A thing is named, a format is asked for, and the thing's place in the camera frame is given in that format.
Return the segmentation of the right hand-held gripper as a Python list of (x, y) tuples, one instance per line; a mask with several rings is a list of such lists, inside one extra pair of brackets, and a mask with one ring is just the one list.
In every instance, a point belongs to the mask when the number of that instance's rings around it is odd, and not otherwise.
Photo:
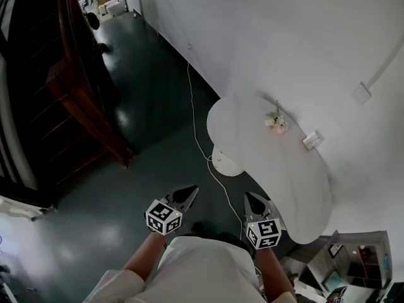
[(244, 209), (247, 222), (246, 237), (255, 250), (278, 245), (282, 230), (278, 211), (273, 202), (256, 193), (244, 194)]

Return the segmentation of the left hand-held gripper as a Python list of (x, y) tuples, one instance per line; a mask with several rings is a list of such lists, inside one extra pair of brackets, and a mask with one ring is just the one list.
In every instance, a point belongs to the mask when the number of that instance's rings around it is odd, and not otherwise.
[(198, 191), (197, 185), (179, 186), (163, 198), (155, 199), (145, 212), (147, 227), (161, 235), (168, 235), (180, 228), (183, 213), (192, 207)]

